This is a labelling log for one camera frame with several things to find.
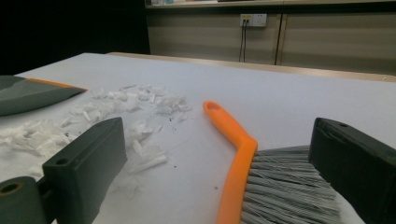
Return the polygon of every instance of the white wall socket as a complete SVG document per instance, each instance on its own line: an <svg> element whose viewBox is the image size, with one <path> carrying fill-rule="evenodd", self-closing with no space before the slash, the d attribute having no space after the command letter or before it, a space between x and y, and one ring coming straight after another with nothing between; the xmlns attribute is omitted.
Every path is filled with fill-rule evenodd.
<svg viewBox="0 0 396 224"><path fill-rule="evenodd" d="M265 27L267 24L267 14L241 14L240 26L254 26L254 27Z"/></svg>

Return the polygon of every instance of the black partition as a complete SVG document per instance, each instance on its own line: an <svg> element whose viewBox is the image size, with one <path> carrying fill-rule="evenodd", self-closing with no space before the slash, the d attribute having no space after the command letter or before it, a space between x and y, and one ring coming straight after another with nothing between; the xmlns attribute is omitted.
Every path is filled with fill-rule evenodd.
<svg viewBox="0 0 396 224"><path fill-rule="evenodd" d="M149 54L143 0L6 0L0 7L0 75L111 51Z"/></svg>

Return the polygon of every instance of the brush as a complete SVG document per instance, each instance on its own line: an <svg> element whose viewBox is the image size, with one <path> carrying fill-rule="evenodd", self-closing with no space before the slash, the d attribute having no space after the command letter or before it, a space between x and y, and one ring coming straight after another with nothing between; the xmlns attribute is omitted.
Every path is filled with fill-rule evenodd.
<svg viewBox="0 0 396 224"><path fill-rule="evenodd" d="M217 223L341 223L332 189L308 162L309 146L259 151L257 141L219 104L204 111L236 147Z"/></svg>

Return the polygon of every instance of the orange handle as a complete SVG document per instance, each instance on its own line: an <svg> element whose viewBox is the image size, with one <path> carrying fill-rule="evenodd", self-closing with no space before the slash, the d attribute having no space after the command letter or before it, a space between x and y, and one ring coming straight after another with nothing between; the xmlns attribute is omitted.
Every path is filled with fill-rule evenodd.
<svg viewBox="0 0 396 224"><path fill-rule="evenodd" d="M223 187L218 211L218 224L239 224L242 214L248 172L257 141L224 108L212 101L204 102L210 120L236 147L237 152Z"/></svg>

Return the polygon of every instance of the white table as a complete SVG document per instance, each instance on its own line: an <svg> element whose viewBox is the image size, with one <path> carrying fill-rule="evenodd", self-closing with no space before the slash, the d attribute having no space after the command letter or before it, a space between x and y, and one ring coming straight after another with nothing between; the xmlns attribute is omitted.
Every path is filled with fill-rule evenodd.
<svg viewBox="0 0 396 224"><path fill-rule="evenodd" d="M135 57L87 53L19 74L90 90L160 86L184 95L192 105L187 120L163 120L163 129L149 139L166 151L168 162L137 175L140 185L132 199L123 193L108 196L95 223L214 223L234 149L206 118L202 103L208 99L227 108L257 138L260 149L308 145L317 117L342 121L396 147L396 83L306 76L288 68L279 68L285 73L274 67L268 69L272 72L255 65L238 68L238 63ZM0 118L0 128L32 119L62 119L70 106L88 98L84 93L47 108ZM125 123L134 119L129 114L122 118ZM22 164L29 160L21 153L0 157L0 181L23 175L26 166Z"/></svg>

